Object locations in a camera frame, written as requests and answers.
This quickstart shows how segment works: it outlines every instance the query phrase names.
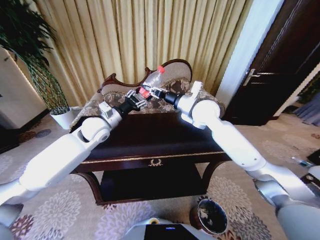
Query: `wooden table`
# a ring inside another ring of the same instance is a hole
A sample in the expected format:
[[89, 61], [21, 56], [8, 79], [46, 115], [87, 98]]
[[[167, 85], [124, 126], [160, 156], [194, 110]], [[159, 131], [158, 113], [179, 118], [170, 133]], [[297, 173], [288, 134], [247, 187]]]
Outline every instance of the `wooden table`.
[[[105, 205], [205, 194], [216, 167], [229, 160], [208, 128], [193, 127], [180, 113], [131, 114], [72, 173]], [[209, 163], [202, 178], [196, 163]], [[104, 171], [101, 182], [96, 171]]]

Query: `table leg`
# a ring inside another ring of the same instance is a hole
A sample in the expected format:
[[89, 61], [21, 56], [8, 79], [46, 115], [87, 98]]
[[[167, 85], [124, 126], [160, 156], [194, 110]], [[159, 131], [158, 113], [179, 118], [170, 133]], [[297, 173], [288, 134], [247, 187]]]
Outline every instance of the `table leg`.
[[210, 183], [210, 179], [212, 177], [212, 174], [216, 170], [216, 168], [220, 165], [225, 163], [226, 161], [212, 161], [206, 166], [203, 176], [202, 176], [202, 182], [203, 182], [203, 187], [207, 191]]
[[83, 177], [87, 183], [89, 184], [94, 199], [95, 199], [95, 203], [97, 205], [104, 205], [104, 200], [102, 199], [102, 195], [101, 195], [101, 188], [100, 188], [100, 183], [96, 177], [96, 175], [93, 172], [74, 172], [73, 174], [77, 174], [81, 177]]

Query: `table drawer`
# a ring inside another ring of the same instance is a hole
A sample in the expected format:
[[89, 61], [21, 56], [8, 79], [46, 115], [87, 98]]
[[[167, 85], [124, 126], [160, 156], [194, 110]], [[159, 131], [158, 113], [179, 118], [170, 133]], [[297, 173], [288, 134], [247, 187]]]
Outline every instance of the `table drawer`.
[[167, 165], [181, 165], [185, 163], [208, 163], [229, 161], [229, 157], [223, 152], [202, 152], [179, 155], [162, 155], [150, 157], [127, 157], [116, 159], [91, 159], [82, 162], [76, 172], [96, 172], [137, 168], [159, 168]]

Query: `trash can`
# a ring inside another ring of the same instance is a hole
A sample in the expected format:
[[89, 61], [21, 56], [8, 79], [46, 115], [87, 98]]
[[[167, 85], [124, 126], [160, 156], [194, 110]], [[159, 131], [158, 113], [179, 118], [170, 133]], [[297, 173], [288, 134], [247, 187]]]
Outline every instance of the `trash can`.
[[228, 226], [224, 209], [211, 199], [202, 199], [190, 211], [190, 224], [196, 229], [203, 229], [208, 234], [223, 234]]

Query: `floral carpet pattern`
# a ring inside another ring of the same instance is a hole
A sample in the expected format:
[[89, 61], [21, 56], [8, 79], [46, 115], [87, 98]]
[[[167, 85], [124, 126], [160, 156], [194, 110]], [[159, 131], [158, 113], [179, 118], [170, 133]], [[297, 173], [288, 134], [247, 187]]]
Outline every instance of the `floral carpet pattern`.
[[[291, 157], [306, 157], [320, 148], [320, 128], [306, 125], [294, 115], [282, 114], [264, 126], [236, 126], [274, 164], [284, 165], [298, 176], [307, 170]], [[28, 161], [68, 131], [49, 116], [32, 128], [19, 147], [0, 155], [0, 182], [18, 178]], [[205, 163], [197, 164], [200, 174]], [[102, 172], [95, 173], [101, 179]], [[190, 209], [201, 198], [211, 198], [225, 210], [227, 231], [218, 240], [285, 240], [268, 205], [256, 191], [252, 179], [233, 162], [225, 162], [213, 173], [204, 196], [187, 196], [97, 206], [87, 182], [69, 175], [27, 201], [11, 226], [16, 240], [118, 240], [142, 220], [159, 217], [189, 224]]]

